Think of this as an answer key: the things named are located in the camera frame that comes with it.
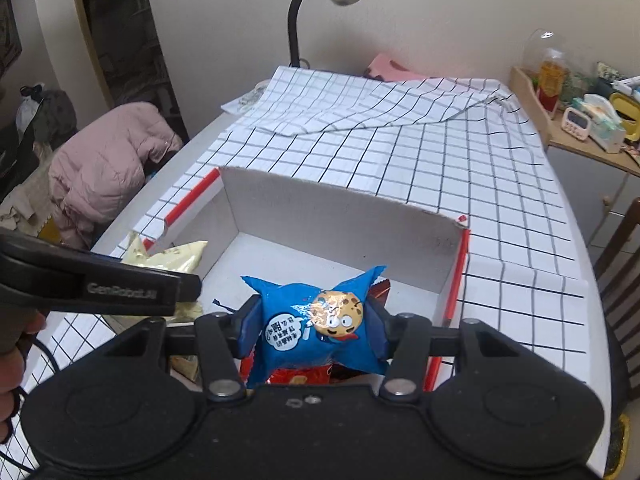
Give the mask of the person's left hand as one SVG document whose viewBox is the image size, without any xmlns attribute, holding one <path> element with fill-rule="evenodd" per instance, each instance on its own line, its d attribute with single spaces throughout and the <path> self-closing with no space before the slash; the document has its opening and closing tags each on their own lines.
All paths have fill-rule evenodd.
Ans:
<svg viewBox="0 0 640 480">
<path fill-rule="evenodd" d="M 14 347 L 11 352 L 6 352 L 1 356 L 0 368 L 0 441 L 12 434 L 10 419 L 15 411 L 17 400 L 13 391 L 22 383 L 25 373 L 25 360 L 21 351 Z"/>
</svg>

